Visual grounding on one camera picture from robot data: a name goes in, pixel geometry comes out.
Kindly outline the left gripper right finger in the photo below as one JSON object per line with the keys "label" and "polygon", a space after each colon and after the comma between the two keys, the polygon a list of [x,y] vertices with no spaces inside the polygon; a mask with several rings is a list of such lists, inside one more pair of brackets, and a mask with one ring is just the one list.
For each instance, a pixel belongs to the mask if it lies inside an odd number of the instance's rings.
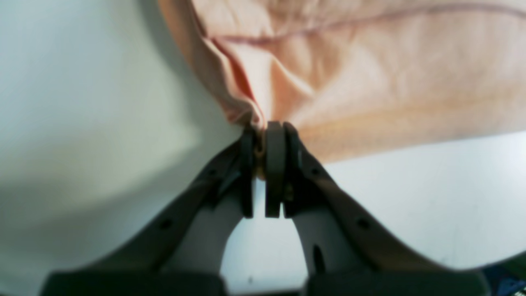
{"label": "left gripper right finger", "polygon": [[292,219],[307,265],[301,296],[489,296],[480,271],[453,271],[402,243],[350,197],[290,123],[265,130],[265,215]]}

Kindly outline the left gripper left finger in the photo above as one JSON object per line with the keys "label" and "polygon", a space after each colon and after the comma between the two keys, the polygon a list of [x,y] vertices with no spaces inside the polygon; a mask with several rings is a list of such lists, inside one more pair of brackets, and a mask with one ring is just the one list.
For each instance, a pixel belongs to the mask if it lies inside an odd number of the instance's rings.
{"label": "left gripper left finger", "polygon": [[133,238],[84,268],[53,273],[41,295],[226,296],[219,271],[229,236],[253,216],[256,141],[244,128]]}

